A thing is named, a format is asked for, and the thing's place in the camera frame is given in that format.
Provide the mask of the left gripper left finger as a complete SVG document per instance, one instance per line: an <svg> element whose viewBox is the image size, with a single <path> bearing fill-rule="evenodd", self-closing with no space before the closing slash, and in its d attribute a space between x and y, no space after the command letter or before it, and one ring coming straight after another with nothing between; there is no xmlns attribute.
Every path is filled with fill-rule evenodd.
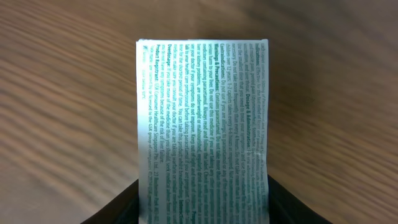
<svg viewBox="0 0 398 224"><path fill-rule="evenodd" d="M81 224L138 224L139 180Z"/></svg>

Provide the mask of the white green medicine box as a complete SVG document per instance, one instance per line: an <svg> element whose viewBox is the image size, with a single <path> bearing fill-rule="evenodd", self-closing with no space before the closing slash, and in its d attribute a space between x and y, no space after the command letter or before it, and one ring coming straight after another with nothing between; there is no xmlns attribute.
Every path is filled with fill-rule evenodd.
<svg viewBox="0 0 398 224"><path fill-rule="evenodd" d="M269 45L139 40L141 223L268 223Z"/></svg>

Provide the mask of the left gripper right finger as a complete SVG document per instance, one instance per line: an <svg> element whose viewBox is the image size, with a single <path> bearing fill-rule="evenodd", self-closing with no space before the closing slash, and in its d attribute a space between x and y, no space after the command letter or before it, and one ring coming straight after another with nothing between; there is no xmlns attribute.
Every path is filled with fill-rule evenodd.
<svg viewBox="0 0 398 224"><path fill-rule="evenodd" d="M270 224L331 224L268 175Z"/></svg>

